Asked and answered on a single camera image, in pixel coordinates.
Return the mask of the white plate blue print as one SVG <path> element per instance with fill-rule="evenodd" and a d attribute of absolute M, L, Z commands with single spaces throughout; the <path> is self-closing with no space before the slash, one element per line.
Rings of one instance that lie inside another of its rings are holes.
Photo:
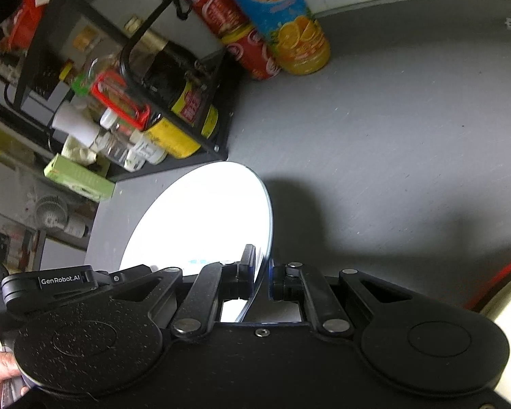
<path fill-rule="evenodd" d="M 177 267 L 196 275 L 213 262 L 224 265 L 254 247 L 249 296 L 226 302 L 222 322 L 240 322 L 262 283 L 273 239 L 267 188 L 242 164 L 206 164 L 180 177 L 151 204 L 124 250 L 120 269 L 146 265 L 153 271 Z"/>

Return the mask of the red and black bowl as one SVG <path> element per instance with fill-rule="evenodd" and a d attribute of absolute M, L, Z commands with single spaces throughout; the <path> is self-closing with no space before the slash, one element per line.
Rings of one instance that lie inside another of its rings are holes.
<path fill-rule="evenodd" d="M 511 263 L 502 268 L 483 288 L 483 290 L 464 307 L 474 312 L 481 312 L 499 292 L 511 283 Z"/>

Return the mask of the small white fan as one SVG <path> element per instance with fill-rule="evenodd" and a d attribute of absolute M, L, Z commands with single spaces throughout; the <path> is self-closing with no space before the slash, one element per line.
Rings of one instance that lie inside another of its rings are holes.
<path fill-rule="evenodd" d="M 34 216 L 39 227 L 47 230 L 59 230 L 75 238 L 84 238 L 89 234 L 86 221 L 69 211 L 68 204 L 59 196 L 47 195 L 36 201 Z"/>

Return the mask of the green carton box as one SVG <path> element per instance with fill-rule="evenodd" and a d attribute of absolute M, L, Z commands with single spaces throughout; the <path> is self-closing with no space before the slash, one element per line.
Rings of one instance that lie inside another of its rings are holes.
<path fill-rule="evenodd" d="M 61 154 L 57 154 L 45 167 L 44 176 L 94 202 L 111 198 L 115 189 L 113 182 Z"/>

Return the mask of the white cap seasoning jar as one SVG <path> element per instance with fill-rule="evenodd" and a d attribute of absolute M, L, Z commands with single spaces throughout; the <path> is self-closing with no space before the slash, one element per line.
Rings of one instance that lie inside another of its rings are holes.
<path fill-rule="evenodd" d="M 167 151 L 154 143 L 144 133 L 134 130 L 129 138 L 132 143 L 133 151 L 143 157 L 148 163 L 157 165 L 167 156 Z"/>

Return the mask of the white cylinder bottle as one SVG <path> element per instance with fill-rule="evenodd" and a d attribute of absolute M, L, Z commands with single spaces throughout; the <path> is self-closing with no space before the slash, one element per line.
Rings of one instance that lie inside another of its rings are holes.
<path fill-rule="evenodd" d="M 63 102 L 53 117 L 52 127 L 74 137 L 90 148 L 98 137 L 100 126 L 70 102 Z"/>

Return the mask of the dark soy sauce bottle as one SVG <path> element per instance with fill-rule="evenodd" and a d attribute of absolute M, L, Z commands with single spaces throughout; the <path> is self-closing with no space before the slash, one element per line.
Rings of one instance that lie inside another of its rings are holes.
<path fill-rule="evenodd" d="M 209 106 L 206 113 L 200 111 L 203 105 L 202 91 L 193 83 L 195 78 L 188 76 L 180 64 L 184 61 L 195 66 L 198 58 L 152 30 L 147 30 L 137 45 L 153 59 L 146 71 L 138 72 L 148 91 L 156 95 L 161 107 L 170 109 L 189 126 L 203 117 L 205 122 L 201 134 L 204 138 L 210 138 L 217 130 L 219 111 L 214 106 Z M 145 135 L 176 159 L 187 158 L 201 148 L 198 142 L 158 111 L 150 116 Z"/>

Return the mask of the black metal spice rack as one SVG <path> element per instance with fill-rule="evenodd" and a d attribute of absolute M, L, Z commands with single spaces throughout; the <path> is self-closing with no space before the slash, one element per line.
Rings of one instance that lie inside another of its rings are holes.
<path fill-rule="evenodd" d="M 37 168 L 74 136 L 112 181 L 226 160 L 241 69 L 153 28 L 191 12 L 183 0 L 0 0 L 0 122 L 32 143 Z"/>

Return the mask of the short red drink can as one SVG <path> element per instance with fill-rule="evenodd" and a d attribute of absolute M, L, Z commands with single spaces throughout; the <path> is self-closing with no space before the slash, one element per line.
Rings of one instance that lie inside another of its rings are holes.
<path fill-rule="evenodd" d="M 266 80 L 280 73 L 280 67 L 253 25 L 245 24 L 221 41 L 253 79 Z"/>

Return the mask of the red basket on shelf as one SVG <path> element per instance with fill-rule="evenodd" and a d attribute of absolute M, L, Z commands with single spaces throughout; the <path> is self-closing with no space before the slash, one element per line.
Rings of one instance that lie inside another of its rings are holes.
<path fill-rule="evenodd" d="M 6 51 L 21 51 L 30 47 L 45 9 L 46 6 L 37 5 L 36 0 L 21 0 L 19 9 L 2 23 L 2 45 Z"/>

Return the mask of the tall red drink can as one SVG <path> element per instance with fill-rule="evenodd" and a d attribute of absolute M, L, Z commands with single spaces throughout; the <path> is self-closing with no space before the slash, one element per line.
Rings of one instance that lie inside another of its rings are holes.
<path fill-rule="evenodd" d="M 249 23 L 234 0 L 184 0 L 219 39 Z"/>

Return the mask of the orange juice bottle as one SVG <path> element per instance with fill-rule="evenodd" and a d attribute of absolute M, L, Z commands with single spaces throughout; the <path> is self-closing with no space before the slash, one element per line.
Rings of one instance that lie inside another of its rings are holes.
<path fill-rule="evenodd" d="M 328 64 L 330 44 L 305 0 L 234 0 L 280 67 L 296 76 Z"/>

